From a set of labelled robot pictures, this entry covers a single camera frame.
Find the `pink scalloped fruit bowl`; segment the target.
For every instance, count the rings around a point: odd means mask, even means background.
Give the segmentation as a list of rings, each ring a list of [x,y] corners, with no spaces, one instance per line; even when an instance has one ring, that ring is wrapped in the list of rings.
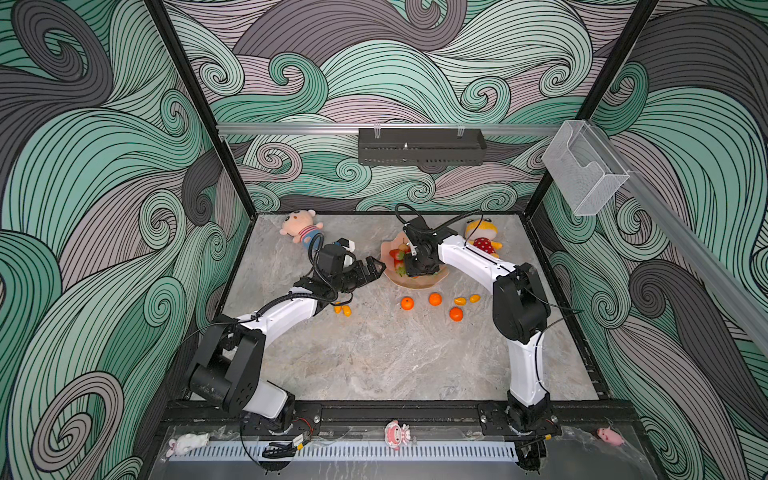
[[[396,285],[412,290],[425,290],[436,286],[449,276],[447,266],[441,266],[436,274],[411,277],[406,274],[403,260],[396,258],[394,250],[409,253],[406,235],[400,232],[394,239],[385,241],[380,247],[380,260],[386,265],[385,275]]]

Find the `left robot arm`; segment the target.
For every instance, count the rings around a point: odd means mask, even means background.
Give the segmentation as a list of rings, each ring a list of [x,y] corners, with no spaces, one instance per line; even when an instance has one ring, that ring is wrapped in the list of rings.
[[[264,351],[290,329],[329,306],[343,306],[340,297],[378,280],[386,264],[372,256],[357,258],[348,245],[313,246],[311,271],[291,289],[253,313],[226,315],[203,334],[185,374],[187,388],[219,409],[276,420],[287,415],[291,395],[261,378]]]

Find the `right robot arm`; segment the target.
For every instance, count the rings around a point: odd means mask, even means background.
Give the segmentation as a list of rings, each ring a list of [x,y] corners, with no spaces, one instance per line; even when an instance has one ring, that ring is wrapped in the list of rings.
[[[448,224],[429,227],[424,218],[402,220],[411,252],[405,256],[409,277],[435,274],[453,267],[484,287],[492,296],[492,320],[507,340],[511,366],[508,389],[510,417],[518,430],[530,429],[549,407],[543,386],[543,338],[551,305],[537,269],[503,261],[478,248]]]

